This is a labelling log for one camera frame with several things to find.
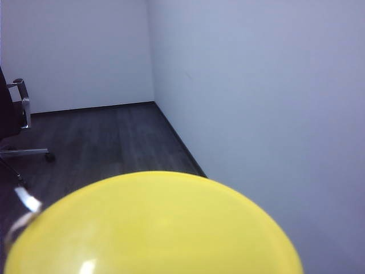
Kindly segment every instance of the white ribbon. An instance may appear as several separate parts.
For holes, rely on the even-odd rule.
[[[9,253],[11,246],[13,245],[13,235],[14,233],[22,228],[30,224],[42,211],[42,203],[31,196],[25,188],[17,187],[15,189],[19,199],[22,201],[24,206],[26,206],[31,212],[28,212],[21,216],[16,222],[10,227],[8,233],[5,236],[5,251]]]

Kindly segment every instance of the chair leg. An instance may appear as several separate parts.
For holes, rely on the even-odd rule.
[[[0,151],[0,156],[25,156],[46,153],[49,153],[49,150],[47,148],[41,148],[36,150],[3,150]]]
[[[24,186],[24,187],[26,186],[26,183],[25,183],[22,175],[15,169],[13,169],[12,166],[9,165],[8,163],[6,163],[1,157],[0,157],[0,163],[3,164],[3,166],[5,166],[18,179],[20,186]]]

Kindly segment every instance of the dark wooden floor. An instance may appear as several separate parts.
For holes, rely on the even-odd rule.
[[[118,174],[145,170],[202,174],[154,103],[36,115],[33,127],[7,138],[18,149],[47,147],[54,163],[43,155],[7,158],[28,182],[32,195],[45,207],[80,187]],[[1,267],[3,236],[27,212],[16,197],[17,183],[0,166]]]

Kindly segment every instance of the office chair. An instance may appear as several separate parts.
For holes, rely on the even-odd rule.
[[[9,88],[17,87],[21,101],[13,102]],[[30,105],[27,88],[23,79],[16,79],[12,84],[6,84],[5,77],[0,68],[0,141],[3,138],[18,135],[21,129],[31,127]],[[27,187],[23,177],[13,169],[4,158],[7,156],[23,156],[44,154],[48,162],[53,162],[55,156],[47,148],[32,150],[16,150],[10,147],[0,148],[0,164],[5,166],[19,180],[19,185]]]

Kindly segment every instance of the chair wheel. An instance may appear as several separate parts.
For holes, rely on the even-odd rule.
[[[52,162],[54,162],[56,160],[55,155],[53,153],[51,153],[51,152],[46,153],[44,155],[44,157],[46,158],[47,162],[49,162],[49,163],[52,163]]]

